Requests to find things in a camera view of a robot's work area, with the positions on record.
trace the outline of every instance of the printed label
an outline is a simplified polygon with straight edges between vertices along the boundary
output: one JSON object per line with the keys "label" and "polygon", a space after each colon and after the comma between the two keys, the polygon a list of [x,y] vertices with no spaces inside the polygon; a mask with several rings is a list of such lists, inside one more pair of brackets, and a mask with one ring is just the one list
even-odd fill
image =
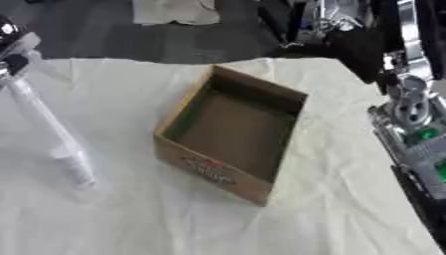
{"label": "printed label", "polygon": [[218,184],[236,184],[234,178],[226,176],[222,172],[222,166],[213,162],[209,159],[192,159],[192,158],[181,158],[184,160],[192,169],[196,170],[201,176],[206,177],[212,182]]}

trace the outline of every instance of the dark floor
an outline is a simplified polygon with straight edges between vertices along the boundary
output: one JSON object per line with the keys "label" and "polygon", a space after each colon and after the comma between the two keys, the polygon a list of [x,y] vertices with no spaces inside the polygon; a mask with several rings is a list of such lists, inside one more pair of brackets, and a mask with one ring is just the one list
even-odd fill
{"label": "dark floor", "polygon": [[215,63],[263,56],[276,41],[253,0],[216,0],[221,23],[140,26],[131,0],[1,0],[0,13],[42,37],[45,58],[118,58],[159,63]]}

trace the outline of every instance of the cardboard box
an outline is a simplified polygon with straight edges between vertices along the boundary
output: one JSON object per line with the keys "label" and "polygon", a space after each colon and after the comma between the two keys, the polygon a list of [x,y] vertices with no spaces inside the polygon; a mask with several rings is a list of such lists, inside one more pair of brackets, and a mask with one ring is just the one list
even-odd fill
{"label": "cardboard box", "polygon": [[157,154],[265,205],[306,97],[214,66],[157,127]]}

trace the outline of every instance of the table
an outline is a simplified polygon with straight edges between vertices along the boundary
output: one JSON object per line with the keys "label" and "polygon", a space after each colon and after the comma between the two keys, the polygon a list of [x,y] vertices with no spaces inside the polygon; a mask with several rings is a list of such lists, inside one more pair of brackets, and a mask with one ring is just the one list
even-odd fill
{"label": "table", "polygon": [[226,65],[310,95],[265,208],[153,155],[151,131],[206,66],[48,64],[57,79],[28,79],[90,144],[101,183],[74,192],[0,94],[1,254],[439,254],[371,133],[365,110],[384,98],[337,61]]}

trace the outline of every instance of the white tablecloth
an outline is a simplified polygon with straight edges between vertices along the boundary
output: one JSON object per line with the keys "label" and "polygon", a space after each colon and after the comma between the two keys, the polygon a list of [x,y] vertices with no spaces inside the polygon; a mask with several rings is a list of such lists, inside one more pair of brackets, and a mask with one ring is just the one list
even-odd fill
{"label": "white tablecloth", "polygon": [[430,255],[439,250],[394,179],[365,110],[383,98],[333,60],[228,66],[309,93],[269,206],[155,159],[151,131],[205,66],[60,60],[29,80],[96,151],[101,181],[74,196],[0,97],[2,255]]}

